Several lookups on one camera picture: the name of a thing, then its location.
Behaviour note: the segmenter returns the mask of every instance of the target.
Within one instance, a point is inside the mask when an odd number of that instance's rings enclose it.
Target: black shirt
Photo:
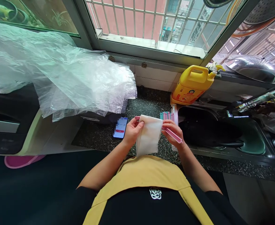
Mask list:
[[[204,193],[191,179],[191,187],[214,225],[246,224],[229,200],[216,191]],[[135,187],[111,197],[99,225],[107,224],[200,224],[178,191],[161,189],[161,199],[153,199],[150,187]],[[61,211],[57,223],[82,225],[97,192],[85,187],[74,191]]]

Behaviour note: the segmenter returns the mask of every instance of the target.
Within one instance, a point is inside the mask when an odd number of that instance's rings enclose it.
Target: dish soap bottle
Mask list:
[[[171,94],[171,101],[181,105],[190,105],[197,100],[214,81],[216,72],[208,74],[208,69],[201,66],[190,66],[181,75],[175,90]]]

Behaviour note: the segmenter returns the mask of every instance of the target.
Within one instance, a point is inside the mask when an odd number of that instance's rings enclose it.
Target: white cloth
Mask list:
[[[141,121],[145,124],[136,140],[137,157],[158,152],[158,141],[163,123],[161,119],[145,115],[140,116]]]

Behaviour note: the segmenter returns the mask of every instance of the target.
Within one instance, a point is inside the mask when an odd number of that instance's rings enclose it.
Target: glass pane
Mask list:
[[[200,0],[86,0],[99,39],[201,58],[244,2],[211,9]]]
[[[0,0],[0,21],[78,34],[62,0]]]

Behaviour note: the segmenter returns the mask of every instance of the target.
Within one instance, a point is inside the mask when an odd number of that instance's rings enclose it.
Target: window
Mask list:
[[[202,0],[0,0],[0,23],[66,32],[82,48],[185,68],[206,66],[258,2],[210,9]]]
[[[0,0],[0,22],[78,34],[62,0]]]
[[[236,12],[236,18],[241,21],[235,22],[234,26],[240,25],[259,0],[238,1],[244,13]],[[86,0],[92,22],[88,30],[96,34],[96,39],[91,35],[94,49],[163,62],[167,58],[169,63],[200,65],[215,41],[227,30],[226,18],[233,3],[211,9],[203,1],[196,0]],[[227,38],[232,32],[227,31]],[[213,44],[207,50],[208,39]],[[162,51],[176,55],[168,56]]]

